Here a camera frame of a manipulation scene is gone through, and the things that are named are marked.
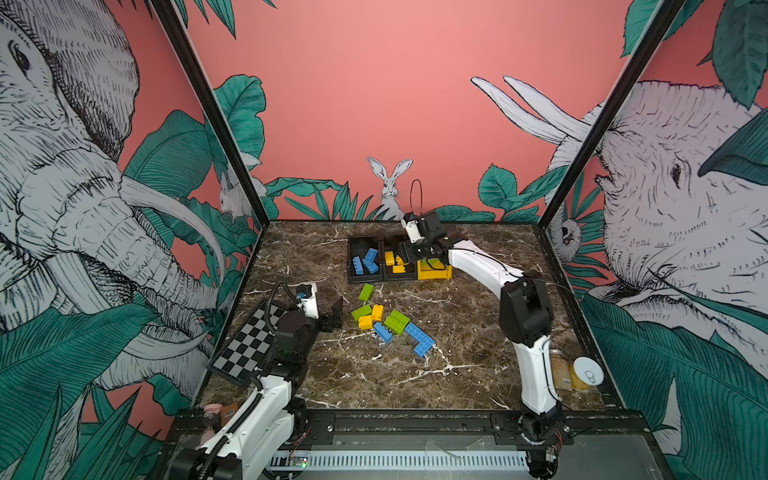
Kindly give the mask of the blue lego bottom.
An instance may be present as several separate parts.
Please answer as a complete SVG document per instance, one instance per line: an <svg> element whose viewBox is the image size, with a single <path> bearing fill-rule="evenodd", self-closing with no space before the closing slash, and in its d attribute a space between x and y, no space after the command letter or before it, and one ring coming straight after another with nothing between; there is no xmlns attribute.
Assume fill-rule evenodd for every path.
<svg viewBox="0 0 768 480"><path fill-rule="evenodd" d="M378 255L378 250L374 248L370 248L364 257L364 261L368 263L376 263L377 255Z"/></svg>

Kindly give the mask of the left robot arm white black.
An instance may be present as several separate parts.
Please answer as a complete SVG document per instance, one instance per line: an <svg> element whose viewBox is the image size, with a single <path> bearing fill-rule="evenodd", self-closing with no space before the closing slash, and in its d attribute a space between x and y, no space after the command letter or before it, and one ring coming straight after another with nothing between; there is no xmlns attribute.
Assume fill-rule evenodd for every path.
<svg viewBox="0 0 768 480"><path fill-rule="evenodd" d="M305 401L296 396L308 356L321 332L342 327L344 299L329 314L315 297L285 306L265 299L227 340L212 370L253 391L208 440L186 447L170 462L169 479L257 479L284 446L297 446L311 427Z"/></svg>

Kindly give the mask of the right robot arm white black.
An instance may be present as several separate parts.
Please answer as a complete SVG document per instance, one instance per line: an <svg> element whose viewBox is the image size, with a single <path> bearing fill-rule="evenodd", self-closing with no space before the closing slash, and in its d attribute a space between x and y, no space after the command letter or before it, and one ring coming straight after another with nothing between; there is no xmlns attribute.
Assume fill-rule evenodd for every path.
<svg viewBox="0 0 768 480"><path fill-rule="evenodd" d="M459 233L448 232L435 211L409 212L401 225L408 239L399 244L398 253L406 263L438 259L498 298L499 327L513 343L522 381L520 428L529 443L545 443L562 418L550 359L553 310L546 282L506 265Z"/></svg>

